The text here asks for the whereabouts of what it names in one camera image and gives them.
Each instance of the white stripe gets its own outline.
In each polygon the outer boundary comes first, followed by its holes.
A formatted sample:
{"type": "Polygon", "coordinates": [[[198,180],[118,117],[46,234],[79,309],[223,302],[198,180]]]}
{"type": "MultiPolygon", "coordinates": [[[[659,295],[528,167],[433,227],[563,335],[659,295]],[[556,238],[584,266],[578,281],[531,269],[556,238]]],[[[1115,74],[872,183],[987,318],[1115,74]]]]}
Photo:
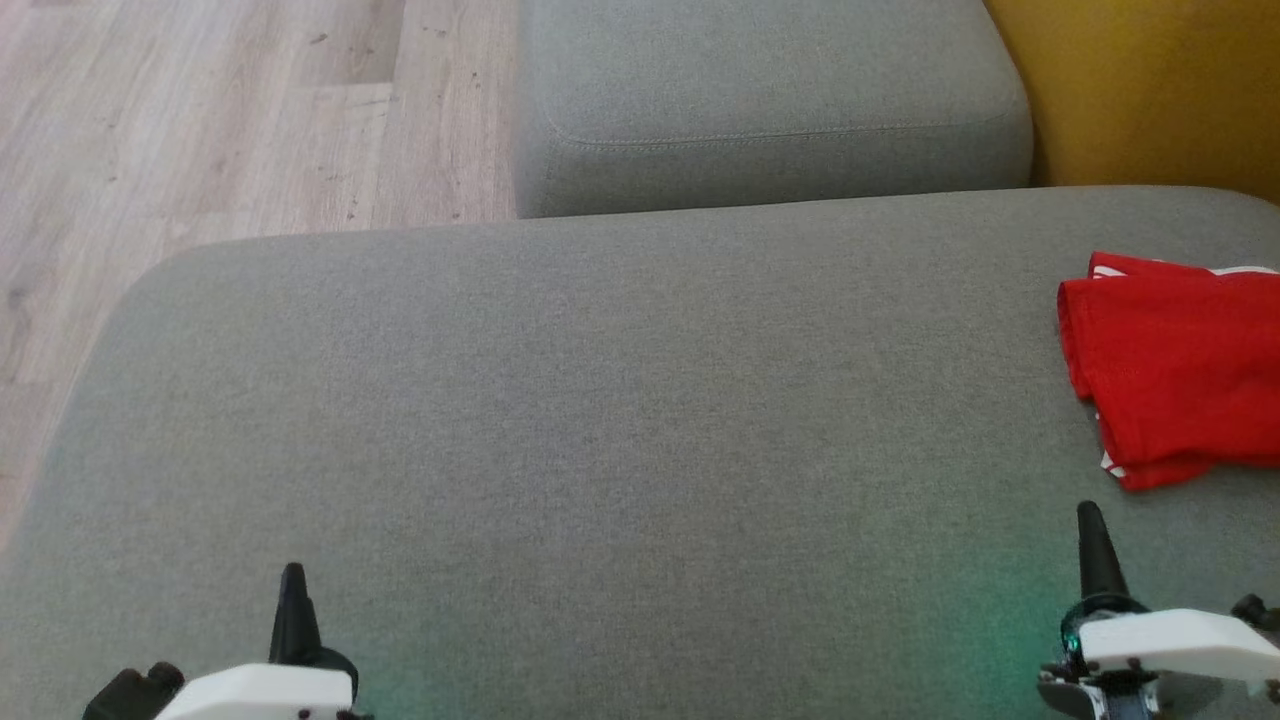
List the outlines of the white stripe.
{"type": "Polygon", "coordinates": [[[1116,478],[1123,478],[1128,474],[1124,471],[1124,468],[1115,464],[1115,460],[1111,460],[1111,454],[1106,450],[1102,451],[1102,469],[1116,478]]]}
{"type": "Polygon", "coordinates": [[[1280,273],[1272,270],[1271,268],[1260,268],[1258,265],[1238,265],[1235,268],[1221,268],[1210,272],[1215,275],[1234,275],[1235,273],[1263,273],[1267,275],[1280,275],[1280,273]]]}

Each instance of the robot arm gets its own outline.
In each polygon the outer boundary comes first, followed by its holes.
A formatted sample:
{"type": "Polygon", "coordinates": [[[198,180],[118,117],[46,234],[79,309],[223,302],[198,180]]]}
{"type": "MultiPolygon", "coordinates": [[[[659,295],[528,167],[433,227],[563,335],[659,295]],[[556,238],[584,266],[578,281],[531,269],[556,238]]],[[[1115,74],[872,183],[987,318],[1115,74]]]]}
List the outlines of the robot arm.
{"type": "Polygon", "coordinates": [[[84,710],[83,720],[372,720],[352,710],[360,675],[320,644],[320,625],[302,565],[280,577],[268,662],[186,683],[159,662],[146,676],[124,670],[84,710]]]}
{"type": "Polygon", "coordinates": [[[1162,673],[1243,680],[1280,705],[1280,611],[1247,596],[1231,616],[1151,612],[1129,596],[1098,506],[1082,502],[1076,515],[1083,600],[1062,620],[1061,661],[1041,669],[1051,707],[1082,720],[1156,719],[1162,673]]]}

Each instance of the gray ottoman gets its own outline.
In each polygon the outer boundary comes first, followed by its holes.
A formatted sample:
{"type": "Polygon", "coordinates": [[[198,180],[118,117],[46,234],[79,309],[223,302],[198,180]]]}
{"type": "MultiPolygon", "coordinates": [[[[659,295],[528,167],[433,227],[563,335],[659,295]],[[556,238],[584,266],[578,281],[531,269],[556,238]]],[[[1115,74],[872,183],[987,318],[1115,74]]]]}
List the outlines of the gray ottoman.
{"type": "Polygon", "coordinates": [[[525,0],[521,217],[1020,187],[982,0],[525,0]]]}
{"type": "Polygon", "coordinates": [[[1094,247],[1280,265],[1280,211],[1037,190],[183,255],[3,556],[4,716],[264,659],[300,560],[379,719],[1050,717],[1079,500],[1152,606],[1280,597],[1276,474],[1098,469],[1053,309],[1094,247]]]}

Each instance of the red garment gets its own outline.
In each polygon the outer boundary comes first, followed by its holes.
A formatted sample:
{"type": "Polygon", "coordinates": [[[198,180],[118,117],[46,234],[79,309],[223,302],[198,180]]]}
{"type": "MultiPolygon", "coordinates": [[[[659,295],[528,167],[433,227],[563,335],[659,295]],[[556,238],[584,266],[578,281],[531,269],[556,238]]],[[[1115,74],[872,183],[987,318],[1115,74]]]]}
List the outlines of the red garment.
{"type": "Polygon", "coordinates": [[[1094,252],[1088,278],[1059,287],[1057,316],[1125,489],[1280,466],[1280,274],[1094,252]]]}

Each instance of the gray cushion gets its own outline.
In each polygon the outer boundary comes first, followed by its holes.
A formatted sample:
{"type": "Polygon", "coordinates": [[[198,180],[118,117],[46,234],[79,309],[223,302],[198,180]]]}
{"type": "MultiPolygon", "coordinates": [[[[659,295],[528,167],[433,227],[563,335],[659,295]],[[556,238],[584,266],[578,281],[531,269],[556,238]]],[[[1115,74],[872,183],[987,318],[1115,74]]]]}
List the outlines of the gray cushion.
{"type": "Polygon", "coordinates": [[[521,217],[1020,187],[982,0],[525,0],[521,217]]]}
{"type": "MultiPolygon", "coordinates": [[[[1091,250],[1280,213],[1043,190],[251,241],[104,331],[0,574],[0,698],[265,657],[306,564],[379,717],[1048,717],[1097,500],[1135,593],[1280,597],[1280,478],[1125,495],[1066,379],[1091,250]]],[[[1211,717],[1270,717],[1230,688],[1211,717]]]]}

